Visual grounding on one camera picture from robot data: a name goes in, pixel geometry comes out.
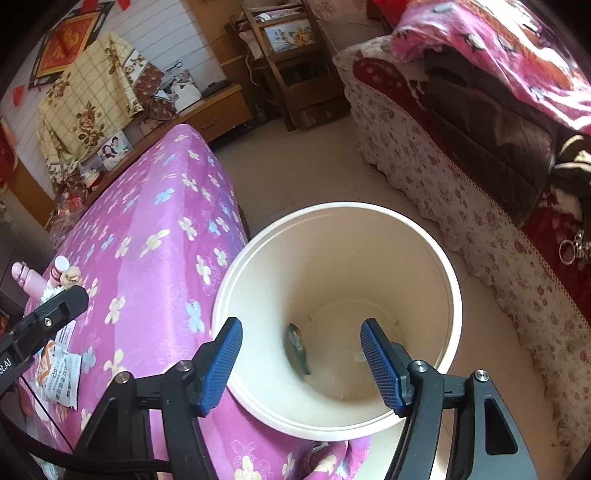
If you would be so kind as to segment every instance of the metal keychain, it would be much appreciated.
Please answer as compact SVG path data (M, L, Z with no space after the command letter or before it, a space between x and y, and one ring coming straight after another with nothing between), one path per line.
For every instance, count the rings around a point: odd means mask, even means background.
M563 247L565 245L570 245L573 249L574 255L570 260L565 260L563 257ZM562 240L562 242L560 242L558 256L560 257L560 261L565 265L572 265L575 260L588 262L590 249L590 242L583 242L583 231L579 230L574 236L574 240Z

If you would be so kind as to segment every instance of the black cable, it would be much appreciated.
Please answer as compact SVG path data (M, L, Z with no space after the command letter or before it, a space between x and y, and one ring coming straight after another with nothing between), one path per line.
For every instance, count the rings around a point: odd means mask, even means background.
M35 400L37 400L37 403L39 403L39 406L43 409L43 411L45 412L45 415L47 415L47 418L50 419L51 423L53 423L53 426L55 428L57 428L57 431L58 432L60 432L61 437L66 441L66 443L68 444L68 447L70 447L70 451L71 452L74 452L74 448L72 447L72 444L70 442L68 442L68 439L66 438L66 436L64 435L64 433L61 431L61 429L57 426L57 423L55 422L55 420L53 420L51 418L51 415L49 415L49 412L43 406L43 403L41 403L41 400L39 400L39 398L37 397L37 395L35 394L35 392L31 388L31 386L29 385L29 382L27 382L27 380L25 380L25 377L23 377L22 375L21 375L21 380L25 382L25 385L29 389L29 392L31 392L31 394L33 394L33 397L35 397Z
M23 432L6 417L2 410L0 410L0 426L5 429L12 442L20 445L30 454L67 470L102 475L134 472L172 473L170 462L164 460L94 460L55 450Z

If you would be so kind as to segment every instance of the red paper decoration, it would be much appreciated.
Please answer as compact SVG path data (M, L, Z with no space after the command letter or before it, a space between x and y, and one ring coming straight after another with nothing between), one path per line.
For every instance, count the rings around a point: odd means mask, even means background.
M121 7L121 10L127 10L131 4L131 0L117 0L117 3Z
M14 106L19 106L21 103L21 98L22 98L22 93L25 89L24 85L21 85L20 87L16 87L13 91L12 91L12 103L14 103Z
M99 0L84 0L82 6L80 7L80 13L85 14L87 12L92 12L99 8Z

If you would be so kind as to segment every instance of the brown blanket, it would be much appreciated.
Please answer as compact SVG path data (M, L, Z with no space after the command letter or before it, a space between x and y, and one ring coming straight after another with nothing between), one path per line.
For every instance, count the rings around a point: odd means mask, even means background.
M452 49L425 52L425 105L457 161L521 226L554 166L563 128Z

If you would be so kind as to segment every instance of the photo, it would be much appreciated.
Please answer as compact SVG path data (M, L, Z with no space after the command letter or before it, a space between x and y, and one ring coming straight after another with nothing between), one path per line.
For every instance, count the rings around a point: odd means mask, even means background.
M105 168L111 171L131 150L129 140L120 130L99 148L98 154Z
M201 99L201 92L188 70L182 70L163 80L160 86L173 103L177 113Z
M265 33L275 53L305 47L316 42L310 21L307 19L273 25L267 27Z

